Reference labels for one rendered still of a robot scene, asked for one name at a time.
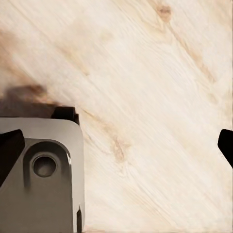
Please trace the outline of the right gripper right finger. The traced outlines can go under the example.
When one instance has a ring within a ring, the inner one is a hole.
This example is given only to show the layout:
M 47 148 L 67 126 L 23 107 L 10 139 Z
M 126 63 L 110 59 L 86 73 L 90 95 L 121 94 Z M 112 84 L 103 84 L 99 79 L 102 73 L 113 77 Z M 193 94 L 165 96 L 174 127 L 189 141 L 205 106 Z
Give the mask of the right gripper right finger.
M 217 144 L 233 168 L 233 131 L 222 129 Z

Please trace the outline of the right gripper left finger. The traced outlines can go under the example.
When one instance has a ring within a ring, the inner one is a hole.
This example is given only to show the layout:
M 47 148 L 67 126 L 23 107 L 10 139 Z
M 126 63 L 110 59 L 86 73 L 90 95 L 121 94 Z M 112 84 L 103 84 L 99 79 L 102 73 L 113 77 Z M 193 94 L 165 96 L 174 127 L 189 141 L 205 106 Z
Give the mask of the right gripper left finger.
M 0 134 L 0 187 L 25 148 L 21 130 Z

